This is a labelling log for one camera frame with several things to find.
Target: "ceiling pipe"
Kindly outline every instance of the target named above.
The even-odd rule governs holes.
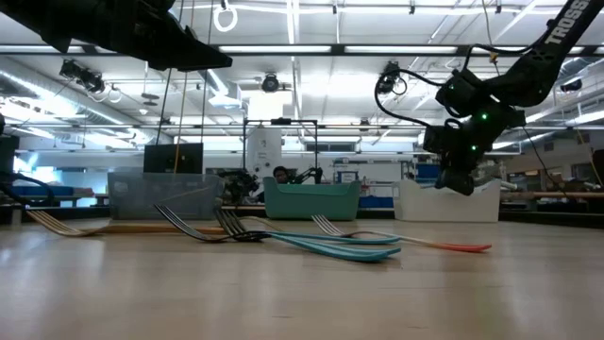
[[[105,104],[94,102],[87,95],[79,93],[65,84],[56,82],[47,76],[43,76],[7,57],[0,57],[0,77],[27,87],[32,92],[36,93],[42,100],[44,100],[44,96],[46,96],[45,99],[48,100],[49,97],[51,99],[54,98],[53,94],[58,94],[56,95],[56,98],[63,100],[66,105],[72,106],[78,111],[86,110],[91,114],[102,117],[103,119],[112,122],[112,124],[115,124],[115,128],[120,128],[120,124],[138,125],[141,123],[129,115],[121,113]],[[162,140],[165,140],[166,138],[170,139],[170,137],[165,134],[160,136],[160,138]]]

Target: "ceiling light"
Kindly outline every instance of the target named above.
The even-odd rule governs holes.
[[[540,113],[535,113],[535,114],[532,114],[532,115],[530,115],[529,117],[527,117],[527,118],[525,119],[525,121],[527,122],[527,124],[528,124],[528,123],[533,123],[533,122],[536,122],[537,120],[539,120],[539,119],[541,119],[541,118],[543,118],[543,117],[545,117],[545,116],[546,116],[546,114],[545,114],[545,113],[542,113],[542,112],[540,112]]]
[[[540,135],[536,135],[536,136],[531,136],[530,138],[527,138],[527,139],[523,140],[523,141],[522,141],[522,143],[527,143],[527,142],[530,142],[531,140],[532,140],[533,142],[535,142],[535,141],[539,141],[540,139],[542,139],[542,138],[544,138],[544,137],[547,137],[547,136],[549,136],[549,135],[550,135],[550,134],[552,134],[552,133],[553,133],[553,132],[548,132],[548,133],[542,133],[542,134],[540,134]]]
[[[330,53],[324,45],[227,45],[218,47],[223,53]]]
[[[508,147],[510,145],[513,145],[515,142],[499,142],[499,143],[493,143],[493,150],[498,150],[500,148],[504,148],[504,147]]]
[[[2,45],[0,53],[60,53],[50,45]],[[67,53],[84,53],[82,46],[70,46]]]
[[[455,54],[455,46],[346,46],[345,53]]]
[[[579,117],[567,120],[564,124],[569,127],[572,127],[574,125],[585,124],[585,123],[593,122],[593,121],[600,120],[603,118],[604,118],[604,110],[582,114]]]
[[[13,129],[17,130],[17,131],[21,131],[24,133],[29,133],[38,137],[43,137],[43,138],[48,138],[48,139],[55,139],[55,136],[53,136],[51,133],[48,133],[42,129],[39,128],[35,128],[35,127],[28,127],[27,129],[25,128],[18,128],[18,127],[13,127]]]
[[[506,51],[510,51],[510,52],[517,52],[520,51],[523,48],[527,48],[526,46],[493,46],[497,49],[501,49],[501,50],[506,50]],[[485,49],[482,49],[480,47],[474,47],[472,49],[472,53],[473,54],[491,54],[491,51],[487,51]]]
[[[584,49],[585,47],[573,47],[570,49],[570,52],[568,54],[579,54],[583,52]]]

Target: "fork handle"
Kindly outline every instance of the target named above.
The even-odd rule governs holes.
[[[345,238],[340,236],[325,236],[325,235],[315,235],[315,234],[306,234],[306,233],[298,233],[298,232],[280,232],[280,231],[269,231],[272,235],[281,235],[288,237],[297,237],[303,239],[310,240],[323,240],[323,241],[336,241],[341,243],[346,243],[350,245],[389,245],[392,243],[396,243],[400,240],[399,237],[388,237],[381,239],[359,239],[359,238]]]
[[[400,248],[388,249],[384,251],[353,249],[345,246],[325,245],[316,242],[302,241],[294,237],[287,237],[279,234],[272,234],[272,236],[279,241],[303,247],[306,250],[310,250],[321,255],[356,262],[380,261],[388,257],[388,255],[400,251]]]

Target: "table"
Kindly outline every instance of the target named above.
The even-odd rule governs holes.
[[[109,205],[109,194],[94,194],[96,198],[95,207],[107,207]]]
[[[604,332],[601,230],[335,224],[494,247],[480,255],[403,244],[388,261],[351,263],[276,240],[66,239],[25,226],[0,231],[0,330],[6,339],[62,340],[599,340]],[[311,222],[278,225],[319,232]]]

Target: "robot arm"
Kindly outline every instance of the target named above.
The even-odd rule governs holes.
[[[463,123],[447,119],[443,127],[427,128],[424,149],[441,156],[437,188],[473,193],[470,172],[484,153],[492,150],[506,128],[526,124],[524,112],[515,107],[531,107],[545,100],[564,58],[602,8],[603,1],[569,0],[556,19],[547,23],[545,34],[505,75],[480,80],[467,69],[467,62],[461,71],[453,71],[436,100],[455,118],[470,119]]]
[[[146,60],[158,70],[229,67],[232,59],[195,38],[169,13],[175,0],[0,0],[0,11],[62,53],[72,39]]]
[[[314,179],[314,184],[321,184],[322,176],[323,176],[322,168],[312,167],[312,168],[306,170],[305,172],[303,172],[302,174],[296,176],[295,178],[292,178],[292,180],[290,180],[290,184],[302,184],[307,179],[310,179],[310,178]]]

